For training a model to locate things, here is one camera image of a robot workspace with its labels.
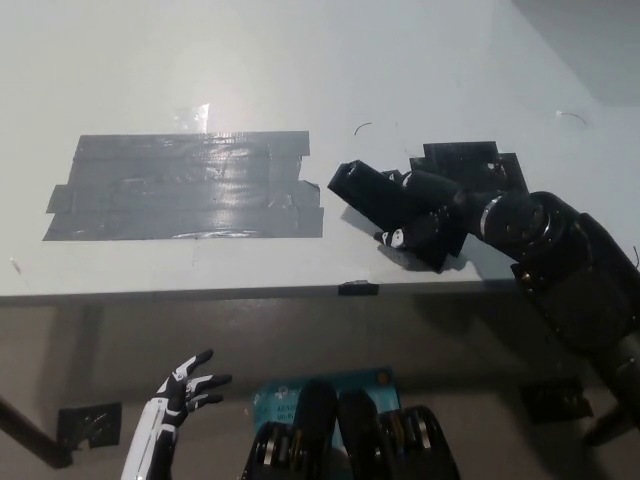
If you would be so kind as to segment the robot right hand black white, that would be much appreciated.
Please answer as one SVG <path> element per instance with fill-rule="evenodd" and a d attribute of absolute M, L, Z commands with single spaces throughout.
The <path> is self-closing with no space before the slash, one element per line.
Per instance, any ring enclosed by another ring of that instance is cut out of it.
<path fill-rule="evenodd" d="M 483 211 L 501 197 L 498 192 L 473 192 L 420 170 L 406 174 L 400 186 L 414 214 L 408 222 L 376 233 L 374 239 L 415 256 L 437 272 L 449 256 L 459 255 L 468 234 L 481 233 Z"/>

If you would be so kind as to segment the robot left hand black white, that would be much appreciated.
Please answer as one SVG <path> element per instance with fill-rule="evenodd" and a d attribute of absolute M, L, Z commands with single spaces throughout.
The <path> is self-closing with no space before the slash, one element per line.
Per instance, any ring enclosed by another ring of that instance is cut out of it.
<path fill-rule="evenodd" d="M 157 390 L 155 399 L 160 401 L 163 430 L 176 431 L 190 413 L 223 401 L 223 395 L 216 388 L 230 384 L 230 374 L 193 376 L 213 354 L 212 349 L 207 349 L 189 358 L 176 367 Z"/>

